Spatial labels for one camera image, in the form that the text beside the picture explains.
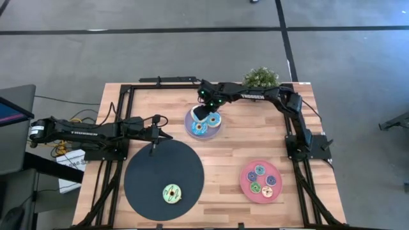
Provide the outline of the black aluminium rig frame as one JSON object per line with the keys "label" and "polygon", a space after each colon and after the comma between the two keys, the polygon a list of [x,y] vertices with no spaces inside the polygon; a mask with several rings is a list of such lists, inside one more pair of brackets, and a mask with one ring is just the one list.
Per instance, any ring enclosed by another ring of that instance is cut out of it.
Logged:
{"label": "black aluminium rig frame", "polygon": [[[238,227],[301,227],[303,218],[298,198],[293,164],[287,157],[284,136],[291,133],[288,121],[272,103],[240,100],[220,108],[222,126],[211,139],[200,140],[189,135],[184,117],[197,104],[197,89],[191,84],[169,89],[171,83],[155,87],[148,83],[105,84],[97,122],[107,115],[110,103],[119,108],[121,87],[138,86],[134,91],[130,116],[146,118],[161,114],[169,119],[163,131],[188,144],[199,155],[204,168],[204,188],[198,202],[186,214],[163,223],[164,228]],[[122,114],[127,111],[130,94],[124,92]],[[239,176],[253,160],[266,160],[282,176],[282,192],[268,204],[256,204],[242,192]],[[157,223],[136,213],[129,205],[123,188],[123,178],[129,159],[124,161],[114,216],[114,228],[149,228]],[[343,207],[333,169],[322,160],[311,159],[310,170],[315,191],[340,222],[345,223]],[[103,186],[107,163],[98,174],[100,162],[90,162],[84,172],[82,187],[72,224],[79,224],[91,209],[95,182],[100,176],[96,198]]]}

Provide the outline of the black mount bar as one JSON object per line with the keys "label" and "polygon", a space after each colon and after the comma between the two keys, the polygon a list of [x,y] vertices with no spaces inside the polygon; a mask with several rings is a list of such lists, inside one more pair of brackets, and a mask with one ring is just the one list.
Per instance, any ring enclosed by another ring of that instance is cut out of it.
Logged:
{"label": "black mount bar", "polygon": [[160,84],[163,82],[196,82],[197,78],[193,76],[187,76],[187,77],[153,77],[153,78],[140,78],[139,82],[141,83],[148,83],[148,82],[154,82],[155,84]]}

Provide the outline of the dark rounded floor object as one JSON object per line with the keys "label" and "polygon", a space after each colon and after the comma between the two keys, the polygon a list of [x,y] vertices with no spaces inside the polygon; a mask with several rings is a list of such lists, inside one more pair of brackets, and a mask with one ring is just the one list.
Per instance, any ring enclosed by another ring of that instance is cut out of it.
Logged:
{"label": "dark rounded floor object", "polygon": [[0,222],[0,230],[19,230],[24,218],[24,209],[21,206],[14,207],[7,212]]}

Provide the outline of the purple round plate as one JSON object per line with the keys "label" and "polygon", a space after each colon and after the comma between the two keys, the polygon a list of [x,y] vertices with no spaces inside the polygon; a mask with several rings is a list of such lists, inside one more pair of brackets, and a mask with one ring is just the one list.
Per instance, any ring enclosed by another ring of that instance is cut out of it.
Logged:
{"label": "purple round plate", "polygon": [[216,128],[211,128],[208,126],[208,130],[207,133],[205,135],[202,136],[196,136],[191,132],[191,125],[194,121],[192,120],[191,116],[190,116],[190,111],[188,113],[186,113],[185,119],[184,119],[184,125],[185,125],[185,129],[187,131],[187,133],[189,135],[191,135],[194,138],[197,139],[211,139],[213,137],[215,137],[217,135],[217,133],[219,132],[219,130],[221,129],[221,125],[222,125],[222,121],[221,124],[216,127]]}

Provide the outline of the pink round plate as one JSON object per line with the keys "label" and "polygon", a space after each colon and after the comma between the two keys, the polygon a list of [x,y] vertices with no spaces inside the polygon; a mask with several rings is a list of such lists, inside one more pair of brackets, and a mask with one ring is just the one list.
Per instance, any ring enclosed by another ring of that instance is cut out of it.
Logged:
{"label": "pink round plate", "polygon": [[[249,171],[254,171],[254,168],[256,165],[262,164],[265,166],[265,174],[262,176],[258,176],[257,182],[261,185],[261,188],[263,188],[266,185],[266,177],[269,175],[275,176],[277,179],[277,183],[274,187],[271,187],[274,194],[272,197],[265,198],[263,197],[262,193],[254,194],[250,190],[250,185],[251,182],[247,180],[247,173]],[[252,162],[249,162],[246,166],[243,167],[241,173],[240,173],[240,187],[242,189],[242,192],[245,194],[245,196],[252,202],[258,203],[258,204],[268,204],[274,202],[281,194],[282,192],[282,176],[279,170],[270,162],[267,162],[266,160],[254,160]]]}

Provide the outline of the black desk beam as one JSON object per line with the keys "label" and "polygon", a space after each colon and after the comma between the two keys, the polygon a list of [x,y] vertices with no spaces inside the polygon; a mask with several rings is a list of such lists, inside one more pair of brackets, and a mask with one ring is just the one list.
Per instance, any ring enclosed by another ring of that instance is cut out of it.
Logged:
{"label": "black desk beam", "polygon": [[82,183],[84,176],[84,172],[79,169],[68,167],[28,152],[24,154],[23,169],[35,169],[38,173],[76,183]]}

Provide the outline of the white printed paper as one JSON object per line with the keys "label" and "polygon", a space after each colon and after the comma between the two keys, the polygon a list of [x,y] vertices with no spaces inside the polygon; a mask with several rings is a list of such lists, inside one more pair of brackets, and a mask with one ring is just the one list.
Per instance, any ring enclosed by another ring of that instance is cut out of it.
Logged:
{"label": "white printed paper", "polygon": [[[80,171],[84,171],[87,162],[84,160],[85,152],[81,149],[70,151],[65,155],[56,158],[56,162]],[[59,193],[65,194],[72,190],[81,187],[81,183],[76,183],[68,180],[58,179],[59,181]]]}

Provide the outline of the small green potted plant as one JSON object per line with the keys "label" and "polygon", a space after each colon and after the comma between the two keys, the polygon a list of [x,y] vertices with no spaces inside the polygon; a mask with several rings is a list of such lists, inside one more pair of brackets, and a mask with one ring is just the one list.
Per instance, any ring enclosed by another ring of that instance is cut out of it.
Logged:
{"label": "small green potted plant", "polygon": [[250,87],[276,87],[280,84],[279,75],[267,67],[251,69],[243,78],[243,85]]}

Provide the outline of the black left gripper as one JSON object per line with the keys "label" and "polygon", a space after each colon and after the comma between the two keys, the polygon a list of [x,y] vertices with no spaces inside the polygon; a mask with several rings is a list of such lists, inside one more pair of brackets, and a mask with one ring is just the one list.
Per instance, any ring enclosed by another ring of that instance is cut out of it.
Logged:
{"label": "black left gripper", "polygon": [[151,144],[151,149],[150,149],[150,156],[152,157],[155,153],[156,150],[156,143],[159,143],[161,141],[165,140],[172,140],[173,137],[170,135],[163,136],[162,131],[160,128],[158,128],[156,125],[149,126],[146,128],[145,131],[145,140],[152,142]]}

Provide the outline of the black round mat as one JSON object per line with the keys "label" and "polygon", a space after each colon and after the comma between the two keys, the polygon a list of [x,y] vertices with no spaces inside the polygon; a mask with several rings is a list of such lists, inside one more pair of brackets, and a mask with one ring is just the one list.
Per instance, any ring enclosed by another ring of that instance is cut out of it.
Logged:
{"label": "black round mat", "polygon": [[[188,212],[204,187],[204,169],[198,154],[187,144],[168,140],[140,149],[129,161],[124,179],[125,196],[141,216],[157,221],[172,220]],[[168,204],[162,191],[168,184],[181,188],[181,200]]]}

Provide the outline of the black stand leg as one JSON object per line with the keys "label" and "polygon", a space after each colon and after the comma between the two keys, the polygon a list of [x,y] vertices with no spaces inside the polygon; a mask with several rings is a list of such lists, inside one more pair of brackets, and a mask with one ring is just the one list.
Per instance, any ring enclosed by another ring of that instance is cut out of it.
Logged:
{"label": "black stand leg", "polygon": [[392,127],[409,128],[409,112],[401,114],[384,123],[379,123],[378,126],[380,130],[383,130],[383,131],[386,131]]}

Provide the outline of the monitor screen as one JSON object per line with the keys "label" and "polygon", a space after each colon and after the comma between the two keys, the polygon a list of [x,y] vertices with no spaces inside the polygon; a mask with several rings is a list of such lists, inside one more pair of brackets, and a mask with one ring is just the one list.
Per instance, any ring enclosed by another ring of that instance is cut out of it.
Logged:
{"label": "monitor screen", "polygon": [[9,100],[0,97],[0,127],[29,121],[35,115],[22,107],[10,102]]}

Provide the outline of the large green iced donut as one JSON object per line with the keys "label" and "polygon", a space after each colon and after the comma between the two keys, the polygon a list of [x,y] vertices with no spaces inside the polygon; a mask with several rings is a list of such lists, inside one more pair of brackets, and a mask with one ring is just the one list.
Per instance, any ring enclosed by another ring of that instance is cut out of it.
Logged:
{"label": "large green iced donut", "polygon": [[162,191],[162,197],[168,204],[175,204],[181,200],[181,188],[176,184],[168,184]]}

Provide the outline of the large blue iced donut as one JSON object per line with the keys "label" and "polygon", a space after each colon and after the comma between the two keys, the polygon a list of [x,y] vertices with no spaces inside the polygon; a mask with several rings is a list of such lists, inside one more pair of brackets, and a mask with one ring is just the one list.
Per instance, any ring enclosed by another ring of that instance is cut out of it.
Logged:
{"label": "large blue iced donut", "polygon": [[207,124],[211,128],[216,128],[221,124],[221,116],[218,112],[211,112],[207,119]]}
{"label": "large blue iced donut", "polygon": [[191,125],[191,132],[196,135],[196,136],[202,136],[207,133],[208,130],[208,125],[207,123],[201,123],[201,122],[193,122]]}

